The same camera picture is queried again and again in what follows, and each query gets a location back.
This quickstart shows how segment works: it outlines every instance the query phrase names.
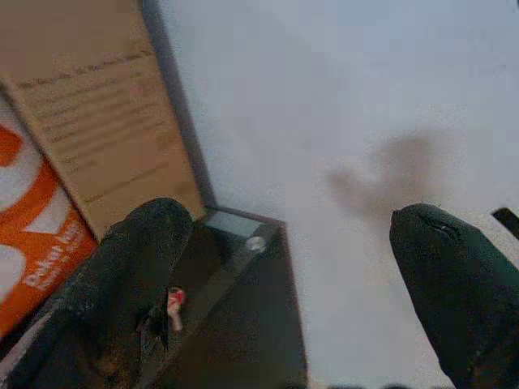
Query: small red object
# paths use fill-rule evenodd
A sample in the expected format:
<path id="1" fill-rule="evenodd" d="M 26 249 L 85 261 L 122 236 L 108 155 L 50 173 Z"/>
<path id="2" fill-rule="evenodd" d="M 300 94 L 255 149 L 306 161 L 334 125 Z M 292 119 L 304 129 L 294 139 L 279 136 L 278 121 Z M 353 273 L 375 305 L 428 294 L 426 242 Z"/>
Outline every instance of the small red object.
<path id="1" fill-rule="evenodd" d="M 168 316 L 173 320 L 173 331 L 182 330 L 180 308 L 186 300 L 186 293 L 180 288 L 172 288 L 168 293 Z"/>

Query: orange and white bag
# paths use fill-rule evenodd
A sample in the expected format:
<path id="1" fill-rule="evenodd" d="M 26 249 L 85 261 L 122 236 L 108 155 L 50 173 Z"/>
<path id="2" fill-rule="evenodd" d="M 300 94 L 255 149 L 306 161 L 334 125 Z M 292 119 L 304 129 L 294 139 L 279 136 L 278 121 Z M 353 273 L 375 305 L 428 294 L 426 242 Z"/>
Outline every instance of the orange and white bag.
<path id="1" fill-rule="evenodd" d="M 95 247 L 49 162 L 0 96 L 0 339 Z"/>

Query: dark surface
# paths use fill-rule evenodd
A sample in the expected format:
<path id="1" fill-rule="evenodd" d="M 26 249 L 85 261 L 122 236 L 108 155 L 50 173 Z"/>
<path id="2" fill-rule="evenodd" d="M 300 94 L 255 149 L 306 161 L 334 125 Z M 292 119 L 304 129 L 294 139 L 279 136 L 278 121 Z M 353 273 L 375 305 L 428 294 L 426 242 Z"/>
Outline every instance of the dark surface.
<path id="1" fill-rule="evenodd" d="M 172 360 L 159 387 L 306 385 L 294 286 L 281 229 Z"/>

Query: orange logo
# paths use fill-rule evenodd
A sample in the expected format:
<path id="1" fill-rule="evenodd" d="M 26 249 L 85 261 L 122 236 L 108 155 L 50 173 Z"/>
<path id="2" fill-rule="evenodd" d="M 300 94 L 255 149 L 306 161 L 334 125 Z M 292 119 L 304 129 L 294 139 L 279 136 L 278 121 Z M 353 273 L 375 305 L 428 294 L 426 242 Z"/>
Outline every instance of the orange logo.
<path id="1" fill-rule="evenodd" d="M 0 290 L 1 338 L 96 243 L 31 141 L 0 125 L 0 145 L 0 284 L 9 289 Z"/>

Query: white wall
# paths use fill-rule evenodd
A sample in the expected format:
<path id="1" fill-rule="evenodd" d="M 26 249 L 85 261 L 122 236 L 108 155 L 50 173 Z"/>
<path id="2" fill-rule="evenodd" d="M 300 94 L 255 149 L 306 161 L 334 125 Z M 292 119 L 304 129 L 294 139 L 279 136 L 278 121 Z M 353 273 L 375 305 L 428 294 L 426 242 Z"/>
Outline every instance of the white wall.
<path id="1" fill-rule="evenodd" d="M 448 384 L 388 243 L 519 199 L 514 0 L 159 0 L 220 205 L 286 220 L 311 378 Z"/>

